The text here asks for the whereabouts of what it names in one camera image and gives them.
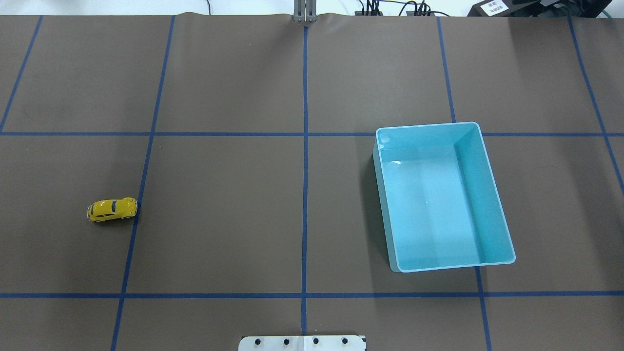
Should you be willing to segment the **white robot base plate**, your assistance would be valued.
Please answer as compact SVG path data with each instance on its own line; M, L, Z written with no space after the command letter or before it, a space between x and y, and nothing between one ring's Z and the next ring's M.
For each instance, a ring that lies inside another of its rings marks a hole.
M366 351L360 335L278 335L243 337L239 351Z

